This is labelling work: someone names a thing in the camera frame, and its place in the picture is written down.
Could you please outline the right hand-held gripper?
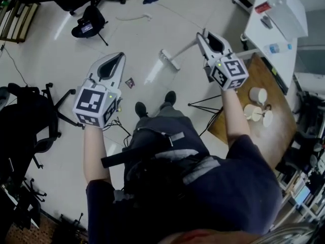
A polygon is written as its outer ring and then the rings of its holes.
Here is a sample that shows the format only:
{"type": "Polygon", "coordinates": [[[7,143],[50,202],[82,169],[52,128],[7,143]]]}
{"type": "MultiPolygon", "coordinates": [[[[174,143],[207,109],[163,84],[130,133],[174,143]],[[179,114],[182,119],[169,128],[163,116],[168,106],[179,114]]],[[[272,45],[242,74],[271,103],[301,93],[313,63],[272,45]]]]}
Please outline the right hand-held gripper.
{"type": "Polygon", "coordinates": [[[204,35],[196,34],[196,42],[206,60],[204,70],[209,83],[216,82],[223,91],[243,85],[248,71],[225,38],[205,28],[204,35]]]}

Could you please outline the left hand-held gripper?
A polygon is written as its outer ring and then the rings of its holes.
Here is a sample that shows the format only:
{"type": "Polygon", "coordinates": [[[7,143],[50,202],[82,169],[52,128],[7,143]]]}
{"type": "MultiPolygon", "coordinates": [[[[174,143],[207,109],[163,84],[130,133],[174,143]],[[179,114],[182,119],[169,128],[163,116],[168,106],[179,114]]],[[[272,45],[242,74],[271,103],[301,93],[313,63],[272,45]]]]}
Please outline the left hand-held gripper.
{"type": "Polygon", "coordinates": [[[125,67],[123,52],[109,54],[92,64],[73,107],[78,122],[103,129],[118,107],[119,88],[125,67]],[[98,82],[105,82],[109,87],[98,82]]]}

